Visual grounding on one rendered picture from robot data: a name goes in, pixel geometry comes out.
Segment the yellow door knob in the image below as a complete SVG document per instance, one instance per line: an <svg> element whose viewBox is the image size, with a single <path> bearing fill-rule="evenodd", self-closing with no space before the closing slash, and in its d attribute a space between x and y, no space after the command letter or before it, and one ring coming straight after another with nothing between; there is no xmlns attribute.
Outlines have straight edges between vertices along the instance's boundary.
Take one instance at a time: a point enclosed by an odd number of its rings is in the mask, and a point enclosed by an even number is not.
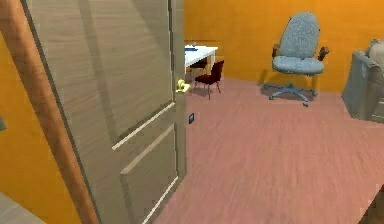
<svg viewBox="0 0 384 224"><path fill-rule="evenodd" d="M179 79L177 82L176 91L185 93L190 88L190 85L187 84L183 79Z"/></svg>

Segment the dark red chair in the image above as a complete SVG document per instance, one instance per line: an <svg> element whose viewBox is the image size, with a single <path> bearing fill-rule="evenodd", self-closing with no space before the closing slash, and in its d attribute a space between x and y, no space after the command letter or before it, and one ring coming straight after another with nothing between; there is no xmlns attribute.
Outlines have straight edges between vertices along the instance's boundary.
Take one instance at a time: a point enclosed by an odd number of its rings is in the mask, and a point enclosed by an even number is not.
<svg viewBox="0 0 384 224"><path fill-rule="evenodd" d="M211 91L210 91L211 85L215 84L218 92L221 92L219 83L220 83L220 80L222 77L223 67L224 67L224 60L221 60L219 62L215 62L212 66L211 74L204 74L204 75L200 75L200 76L196 77L194 79L193 91L196 91L198 83L202 83L203 87L207 87L207 93L209 94L209 98L210 98L210 93L211 93Z"/></svg>

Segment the white table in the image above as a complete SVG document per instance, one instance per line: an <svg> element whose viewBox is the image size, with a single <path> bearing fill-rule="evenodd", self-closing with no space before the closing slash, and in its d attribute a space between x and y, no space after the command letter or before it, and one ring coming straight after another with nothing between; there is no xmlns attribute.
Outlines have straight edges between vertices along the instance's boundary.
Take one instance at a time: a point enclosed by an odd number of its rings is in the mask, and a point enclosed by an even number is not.
<svg viewBox="0 0 384 224"><path fill-rule="evenodd" d="M216 46L192 46L186 45L185 47L195 47L197 51L185 51L185 67L190 67L192 64L209 57L210 58L210 66L213 66L215 63L215 53L218 50Z"/></svg>

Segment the grey-brown panelled room door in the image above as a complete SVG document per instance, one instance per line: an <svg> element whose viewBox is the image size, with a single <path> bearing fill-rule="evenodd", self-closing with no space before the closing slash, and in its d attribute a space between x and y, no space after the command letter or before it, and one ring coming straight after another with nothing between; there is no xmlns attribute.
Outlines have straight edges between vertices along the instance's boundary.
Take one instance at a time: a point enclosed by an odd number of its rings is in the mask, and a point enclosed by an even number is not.
<svg viewBox="0 0 384 224"><path fill-rule="evenodd" d="M154 224L186 174L182 0L20 0L99 224Z"/></svg>

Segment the blue-grey office chair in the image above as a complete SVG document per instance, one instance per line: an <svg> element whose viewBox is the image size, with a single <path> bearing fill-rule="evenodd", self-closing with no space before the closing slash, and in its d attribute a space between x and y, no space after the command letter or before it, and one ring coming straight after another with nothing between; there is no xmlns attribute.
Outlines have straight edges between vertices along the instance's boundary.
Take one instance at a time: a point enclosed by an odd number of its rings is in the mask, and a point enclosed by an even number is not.
<svg viewBox="0 0 384 224"><path fill-rule="evenodd" d="M319 35L319 23L312 12L293 15L287 22L279 43L272 48L272 68L283 74L308 77L322 74L323 60L330 49L322 46L315 57Z"/></svg>

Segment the grey sofa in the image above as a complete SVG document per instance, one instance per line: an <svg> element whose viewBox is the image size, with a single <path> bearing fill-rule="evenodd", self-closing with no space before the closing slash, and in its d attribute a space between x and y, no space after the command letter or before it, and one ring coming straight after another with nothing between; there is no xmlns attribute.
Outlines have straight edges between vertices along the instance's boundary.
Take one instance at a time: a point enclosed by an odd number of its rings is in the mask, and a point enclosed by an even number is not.
<svg viewBox="0 0 384 224"><path fill-rule="evenodd" d="M352 118L384 123L384 67L354 52L342 99Z"/></svg>

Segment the beige cushion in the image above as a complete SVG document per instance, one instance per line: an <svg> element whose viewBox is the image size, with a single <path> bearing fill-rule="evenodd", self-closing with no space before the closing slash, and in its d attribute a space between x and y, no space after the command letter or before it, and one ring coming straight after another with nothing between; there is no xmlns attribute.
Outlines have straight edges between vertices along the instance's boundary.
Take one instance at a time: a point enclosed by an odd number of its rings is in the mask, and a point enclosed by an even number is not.
<svg viewBox="0 0 384 224"><path fill-rule="evenodd" d="M366 50L366 56L384 68L384 40L372 39Z"/></svg>

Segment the dark brown furniture corner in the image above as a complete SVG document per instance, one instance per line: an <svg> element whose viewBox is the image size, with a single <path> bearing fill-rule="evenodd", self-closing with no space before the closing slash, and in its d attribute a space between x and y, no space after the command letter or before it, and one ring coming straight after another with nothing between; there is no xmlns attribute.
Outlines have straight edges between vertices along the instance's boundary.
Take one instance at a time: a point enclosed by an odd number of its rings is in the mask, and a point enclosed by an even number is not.
<svg viewBox="0 0 384 224"><path fill-rule="evenodd" d="M381 186L358 224L384 224L384 184Z"/></svg>

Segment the brown wooden door frame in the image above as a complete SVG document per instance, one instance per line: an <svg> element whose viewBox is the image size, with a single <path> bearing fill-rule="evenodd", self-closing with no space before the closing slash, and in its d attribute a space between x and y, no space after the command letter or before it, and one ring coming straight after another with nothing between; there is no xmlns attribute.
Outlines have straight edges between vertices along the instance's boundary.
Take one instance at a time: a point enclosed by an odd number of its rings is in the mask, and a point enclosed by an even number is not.
<svg viewBox="0 0 384 224"><path fill-rule="evenodd" d="M100 224L32 25L0 0L0 192L46 224Z"/></svg>

